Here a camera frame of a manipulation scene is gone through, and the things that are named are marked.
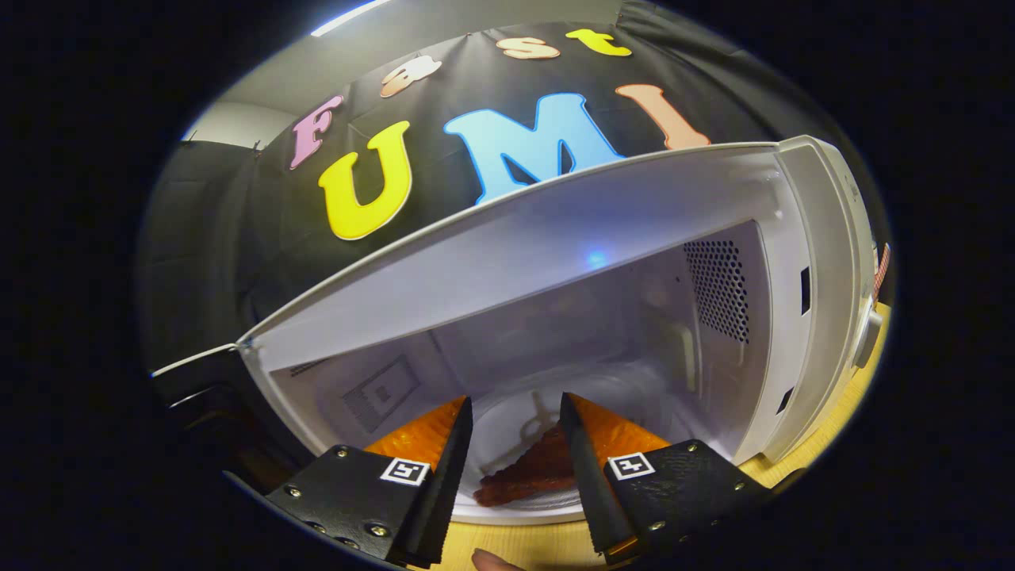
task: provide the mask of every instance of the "wooden table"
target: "wooden table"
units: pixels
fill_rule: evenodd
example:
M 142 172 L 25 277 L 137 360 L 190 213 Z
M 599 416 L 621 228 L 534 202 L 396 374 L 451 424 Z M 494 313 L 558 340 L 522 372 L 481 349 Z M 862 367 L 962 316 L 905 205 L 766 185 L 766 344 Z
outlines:
M 740 465 L 740 470 L 771 488 L 791 472 L 809 466 L 831 444 L 860 405 L 881 359 L 890 308 L 878 304 L 876 311 L 884 317 L 884 326 L 874 353 L 867 367 L 854 368 L 853 378 L 825 422 L 782 461 L 771 463 L 758 455 Z M 453 521 L 445 540 L 444 561 L 430 569 L 474 571 L 471 558 L 476 548 L 492 552 L 527 571 L 605 568 L 603 558 L 592 549 L 585 521 L 548 525 L 478 525 Z

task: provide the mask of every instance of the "slice of pizza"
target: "slice of pizza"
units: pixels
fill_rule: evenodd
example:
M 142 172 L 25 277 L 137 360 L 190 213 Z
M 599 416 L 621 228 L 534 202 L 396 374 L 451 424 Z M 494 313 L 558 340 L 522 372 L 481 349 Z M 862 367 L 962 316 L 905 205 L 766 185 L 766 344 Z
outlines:
M 567 394 L 574 404 L 602 469 L 611 456 L 650 452 L 665 448 L 669 442 L 616 413 Z M 481 506 L 492 507 L 528 498 L 539 492 L 566 490 L 574 485 L 567 439 L 557 423 L 522 454 L 514 465 L 483 478 L 473 494 Z
M 546 431 L 514 465 L 483 478 L 479 484 L 482 488 L 472 497 L 485 507 L 574 486 L 574 469 L 560 425 Z

